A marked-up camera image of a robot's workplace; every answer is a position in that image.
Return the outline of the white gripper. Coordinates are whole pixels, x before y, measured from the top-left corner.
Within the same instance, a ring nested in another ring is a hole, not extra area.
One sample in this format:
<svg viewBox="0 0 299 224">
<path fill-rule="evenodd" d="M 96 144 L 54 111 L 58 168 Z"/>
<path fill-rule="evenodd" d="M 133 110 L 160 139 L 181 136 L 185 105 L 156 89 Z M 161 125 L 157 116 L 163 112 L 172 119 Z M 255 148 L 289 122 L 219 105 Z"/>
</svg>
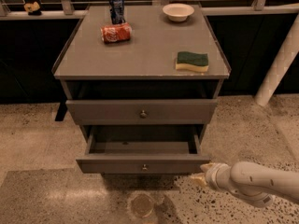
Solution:
<svg viewBox="0 0 299 224">
<path fill-rule="evenodd" d="M 231 167 L 225 163 L 205 163 L 200 166 L 205 173 L 203 175 L 191 175 L 190 179 L 194 181 L 201 188 L 209 185 L 216 191 L 229 191 L 234 189 L 230 179 Z"/>
</svg>

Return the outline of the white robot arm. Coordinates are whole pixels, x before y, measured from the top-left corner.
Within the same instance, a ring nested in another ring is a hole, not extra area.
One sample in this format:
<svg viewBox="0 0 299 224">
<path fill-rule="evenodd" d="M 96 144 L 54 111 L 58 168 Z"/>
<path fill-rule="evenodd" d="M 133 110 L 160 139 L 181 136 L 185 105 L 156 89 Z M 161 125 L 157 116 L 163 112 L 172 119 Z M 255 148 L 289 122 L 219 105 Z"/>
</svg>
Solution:
<svg viewBox="0 0 299 224">
<path fill-rule="evenodd" d="M 271 205 L 276 197 L 299 203 L 299 174 L 240 161 L 201 165 L 202 173 L 190 179 L 202 188 L 227 191 L 237 199 L 258 208 Z"/>
</svg>

